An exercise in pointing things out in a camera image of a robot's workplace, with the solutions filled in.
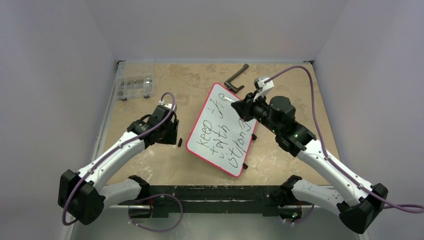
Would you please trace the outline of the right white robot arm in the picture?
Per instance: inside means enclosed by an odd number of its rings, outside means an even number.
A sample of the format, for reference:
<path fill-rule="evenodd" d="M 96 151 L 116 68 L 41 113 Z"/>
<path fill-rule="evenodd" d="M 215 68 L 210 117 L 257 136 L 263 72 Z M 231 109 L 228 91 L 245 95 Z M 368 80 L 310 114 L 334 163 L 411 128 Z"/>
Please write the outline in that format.
<path fill-rule="evenodd" d="M 304 125 L 296 121 L 296 108 L 285 96 L 254 98 L 249 93 L 231 107 L 241 120 L 257 120 L 275 135 L 275 141 L 285 152 L 312 167 L 333 190 L 291 176 L 283 185 L 280 196 L 288 204 L 296 200 L 318 205 L 339 217 L 351 231 L 364 234 L 384 208 L 388 189 L 382 183 L 372 184 L 358 176 L 327 152 L 323 142 Z"/>

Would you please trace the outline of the red framed whiteboard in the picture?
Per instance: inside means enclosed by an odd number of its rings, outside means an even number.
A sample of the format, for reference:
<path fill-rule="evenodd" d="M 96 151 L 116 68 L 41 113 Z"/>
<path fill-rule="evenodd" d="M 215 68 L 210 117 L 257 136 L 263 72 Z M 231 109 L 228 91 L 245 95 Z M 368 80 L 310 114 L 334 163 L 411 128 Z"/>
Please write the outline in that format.
<path fill-rule="evenodd" d="M 186 149 L 233 177 L 239 177 L 253 141 L 255 119 L 243 121 L 223 97 L 240 98 L 214 83 L 185 144 Z"/>

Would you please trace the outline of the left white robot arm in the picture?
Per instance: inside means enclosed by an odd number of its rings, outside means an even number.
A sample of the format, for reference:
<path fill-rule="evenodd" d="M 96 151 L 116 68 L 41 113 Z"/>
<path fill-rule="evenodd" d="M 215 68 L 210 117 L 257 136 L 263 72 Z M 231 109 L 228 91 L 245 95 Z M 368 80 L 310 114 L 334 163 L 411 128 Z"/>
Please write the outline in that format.
<path fill-rule="evenodd" d="M 174 104 L 160 104 L 152 114 L 132 122 L 120 139 L 95 161 L 74 172 L 65 171 L 59 180 L 58 205 L 65 226 L 89 225 L 103 210 L 126 202 L 146 203 L 150 185 L 137 175 L 107 184 L 134 156 L 154 144 L 174 145 L 179 121 Z"/>

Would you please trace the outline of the black marker cap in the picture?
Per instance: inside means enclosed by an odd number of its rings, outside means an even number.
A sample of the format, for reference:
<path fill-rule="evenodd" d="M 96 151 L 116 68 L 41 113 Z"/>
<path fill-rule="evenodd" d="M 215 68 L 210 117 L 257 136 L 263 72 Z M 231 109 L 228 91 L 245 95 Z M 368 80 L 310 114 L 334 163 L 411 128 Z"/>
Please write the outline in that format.
<path fill-rule="evenodd" d="M 179 139 L 179 141 L 178 141 L 178 143 L 177 143 L 177 146 L 178 146 L 178 147 L 181 147 L 181 146 L 182 146 L 182 143 L 183 143 L 183 139 L 182 139 L 182 138 L 180 138 L 180 139 Z"/>

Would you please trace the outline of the black white marker pen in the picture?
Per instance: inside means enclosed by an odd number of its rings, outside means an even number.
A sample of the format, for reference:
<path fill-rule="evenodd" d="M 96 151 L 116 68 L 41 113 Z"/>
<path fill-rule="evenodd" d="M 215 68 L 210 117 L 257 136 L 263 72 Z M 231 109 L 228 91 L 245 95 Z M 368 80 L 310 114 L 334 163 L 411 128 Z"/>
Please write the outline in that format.
<path fill-rule="evenodd" d="M 228 98 L 228 97 L 226 97 L 226 96 L 224 96 L 224 97 L 223 97 L 223 99 L 224 99 L 225 101 L 230 102 L 230 103 L 234 103 L 234 102 L 236 102 L 236 101 L 234 101 L 233 99 Z"/>

